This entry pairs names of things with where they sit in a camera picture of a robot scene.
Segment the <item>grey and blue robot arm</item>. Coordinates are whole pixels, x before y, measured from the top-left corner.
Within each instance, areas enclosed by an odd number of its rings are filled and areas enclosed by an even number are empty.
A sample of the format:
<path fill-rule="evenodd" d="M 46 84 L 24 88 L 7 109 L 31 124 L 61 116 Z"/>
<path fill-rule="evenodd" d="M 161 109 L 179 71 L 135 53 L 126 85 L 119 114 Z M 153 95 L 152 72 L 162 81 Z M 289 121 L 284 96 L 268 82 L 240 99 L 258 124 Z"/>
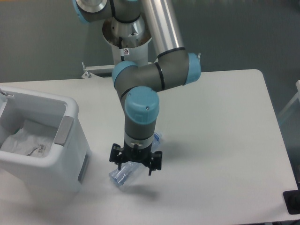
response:
<path fill-rule="evenodd" d="M 159 113 L 158 92 L 195 82 L 196 54 L 184 47 L 170 0 L 75 0 L 85 23 L 103 20 L 102 33 L 117 48 L 112 80 L 125 115 L 124 145 L 113 144 L 110 162 L 128 161 L 160 170 L 162 152 L 152 152 Z"/>

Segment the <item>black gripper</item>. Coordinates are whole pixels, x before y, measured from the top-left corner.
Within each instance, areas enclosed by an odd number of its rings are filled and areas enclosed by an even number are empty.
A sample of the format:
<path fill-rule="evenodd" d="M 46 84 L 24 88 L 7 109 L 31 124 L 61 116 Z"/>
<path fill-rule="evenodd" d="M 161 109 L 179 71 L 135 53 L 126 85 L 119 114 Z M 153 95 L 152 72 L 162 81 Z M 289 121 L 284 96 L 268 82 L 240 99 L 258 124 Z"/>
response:
<path fill-rule="evenodd" d="M 153 135 L 146 139 L 138 140 L 124 133 L 124 148 L 114 143 L 111 148 L 109 161 L 121 170 L 122 164 L 126 162 L 141 163 L 149 169 L 148 175 L 162 168 L 162 151 L 151 152 Z"/>

